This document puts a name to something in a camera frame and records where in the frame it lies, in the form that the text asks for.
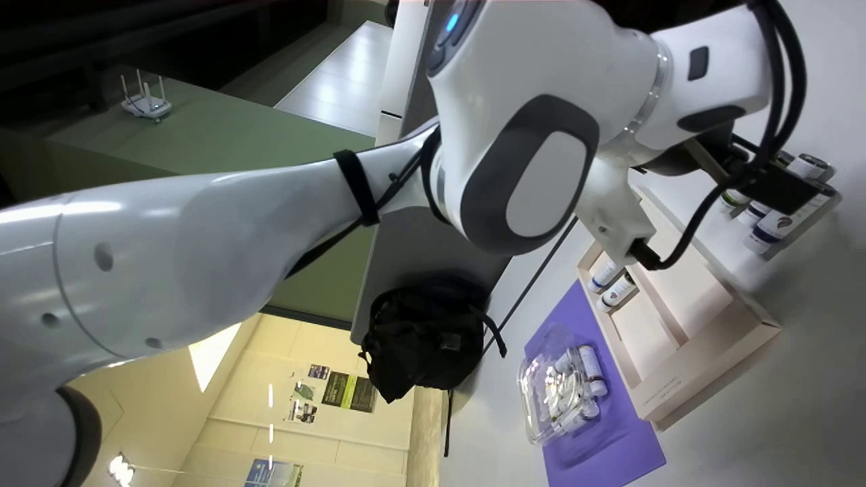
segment small part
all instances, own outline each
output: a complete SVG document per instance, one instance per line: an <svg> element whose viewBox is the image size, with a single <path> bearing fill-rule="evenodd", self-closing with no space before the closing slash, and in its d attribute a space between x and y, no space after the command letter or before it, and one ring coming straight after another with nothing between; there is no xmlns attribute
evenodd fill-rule
<svg viewBox="0 0 866 487"><path fill-rule="evenodd" d="M565 413L556 417L550 424L551 424L551 432L573 432L588 424L588 417L584 417L584 409L569 409Z"/></svg>
<svg viewBox="0 0 866 487"><path fill-rule="evenodd" d="M752 228L752 225L760 221L769 210L771 210L771 207L764 206L760 199L750 199L746 210L741 210L741 213L736 217L736 221Z"/></svg>
<svg viewBox="0 0 866 487"><path fill-rule="evenodd" d="M750 233L746 247L760 256L771 256L775 248L795 229L795 218L791 213L769 210Z"/></svg>
<svg viewBox="0 0 866 487"><path fill-rule="evenodd" d="M588 422L596 422L596 420L600 417L599 403L596 403L596 399L584 399L584 403L579 405L579 417L588 420Z"/></svg>
<svg viewBox="0 0 866 487"><path fill-rule="evenodd" d="M638 293L638 287L633 283L633 279L631 279L627 272L623 272L623 276L611 283L611 288L607 288L607 293L600 295L600 302L604 302L607 311L616 311L616 307L623 307L635 293Z"/></svg>
<svg viewBox="0 0 866 487"><path fill-rule="evenodd" d="M740 190L729 190L729 192L719 197L719 210L722 210L729 218L736 218L746 206L750 206L750 197L741 194Z"/></svg>
<svg viewBox="0 0 866 487"><path fill-rule="evenodd" d="M607 389L607 382L600 375L600 363L599 363L599 353L592 347L579 347L576 348L581 364L584 364L584 378L589 385L589 395L599 399L599 397L607 397L610 389Z"/></svg>
<svg viewBox="0 0 866 487"><path fill-rule="evenodd" d="M616 279L623 276L623 266L616 266L614 259L607 259L604 266L596 267L592 272L592 288L600 295L607 293Z"/></svg>
<svg viewBox="0 0 866 487"><path fill-rule="evenodd" d="M128 76L118 76L118 87L125 100L118 103L136 119L162 121L170 114L170 100L166 96L166 77L156 76L160 95L152 95L152 83L144 82L140 69L136 69L136 95L129 95Z"/></svg>
<svg viewBox="0 0 866 487"><path fill-rule="evenodd" d="M788 165L791 174L806 179L809 184L826 184L833 179L833 165L829 165L826 160L819 157L811 157L811 155L800 155L795 157L791 165Z"/></svg>

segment wire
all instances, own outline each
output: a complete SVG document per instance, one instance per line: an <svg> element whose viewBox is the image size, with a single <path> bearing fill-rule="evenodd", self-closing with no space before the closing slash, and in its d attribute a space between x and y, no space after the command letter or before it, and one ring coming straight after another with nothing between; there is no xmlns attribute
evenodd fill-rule
<svg viewBox="0 0 866 487"><path fill-rule="evenodd" d="M756 22L760 27L764 42L765 42L765 53L769 53L769 68L771 68L771 105L769 105L769 117L765 117L765 129L760 144L756 145L756 160L750 165L744 165L741 171L736 171L729 180L722 180L719 187L714 187L702 206L695 207L695 213L690 217L688 228L683 229L675 251L661 259L646 241L635 241L631 253L635 259L642 259L645 267L650 271L665 271L675 267L683 253L688 251L688 247L694 243L695 233L702 229L708 207L714 206L714 199L719 194L725 194L734 187L746 184L750 179L760 175L765 171L765 165L775 161L776 152L780 152L780 141L786 144L800 117L803 107L803 96L806 96L806 63L800 56L800 46L795 41L795 30L788 18L788 14L783 11L783 4L776 4L776 0L759 0L750 3ZM791 68L795 68L794 76L794 100L788 107L788 117L783 121L783 110L786 110L786 64L783 64L783 46L780 37L786 37L786 52L791 56Z"/></svg>
<svg viewBox="0 0 866 487"><path fill-rule="evenodd" d="M795 125L798 125L798 119L803 114L806 90L809 90L809 72L806 72L803 46L800 46L800 41L795 34L795 27L794 27L788 11L780 3L769 3L769 7L771 7L771 15L775 15L775 25L780 30L786 53L788 53L791 83L794 83L788 117L786 117L783 129L776 133L776 145L775 145L776 152L783 152L783 145L788 144L788 138L794 134L794 129L795 129Z"/></svg>
<svg viewBox="0 0 866 487"><path fill-rule="evenodd" d="M435 148L442 144L439 126L426 138L426 145L419 152L415 152L415 157L403 165L401 174L392 175L392 184L385 190L385 194L376 199L376 210L381 210L403 187L405 180L428 161L434 160ZM340 243L349 233L354 233L363 225L363 218L354 218L349 228L343 228L340 233L336 233L332 237L317 243L315 248L309 248L286 272L294 276L303 267L309 267L312 263L317 263L326 251L331 251L336 243Z"/></svg>
<svg viewBox="0 0 866 487"><path fill-rule="evenodd" d="M530 288L535 288L535 282L542 279L542 272L550 267L551 256L562 248L565 237L570 236L570 229L576 228L576 217L569 218L565 229L561 233L558 243L550 248L550 253L543 256L543 263L535 267L533 279L522 287L520 297L511 302L510 313L503 317L503 322L497 324L497 332L503 332L511 322L511 317L518 313L518 307L522 305L522 301L530 295Z"/></svg>
<svg viewBox="0 0 866 487"><path fill-rule="evenodd" d="M736 145L744 145L744 148L752 152L752 155L759 152L759 145L756 145L752 141L746 141L746 138L741 138L741 134L736 134L736 133L734 133L734 144L736 144Z"/></svg>

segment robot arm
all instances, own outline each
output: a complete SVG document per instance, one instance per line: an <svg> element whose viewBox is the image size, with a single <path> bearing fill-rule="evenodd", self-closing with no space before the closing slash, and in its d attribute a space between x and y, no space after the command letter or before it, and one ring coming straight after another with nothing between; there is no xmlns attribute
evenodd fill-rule
<svg viewBox="0 0 866 487"><path fill-rule="evenodd" d="M457 0L431 69L442 148L431 202L477 247L520 253L576 207L614 259L652 225L627 167L769 100L746 7L642 34L589 0ZM373 194L434 126L361 155ZM381 207L426 206L419 179ZM160 179L0 213L0 470L56 485L77 420L56 389L255 313L286 271L357 218L331 161Z"/></svg>
<svg viewBox="0 0 866 487"><path fill-rule="evenodd" d="M744 4L650 37L588 0L461 0L434 68L435 202L500 253L539 247L576 206L625 263L654 233L627 167L764 107L765 64Z"/></svg>

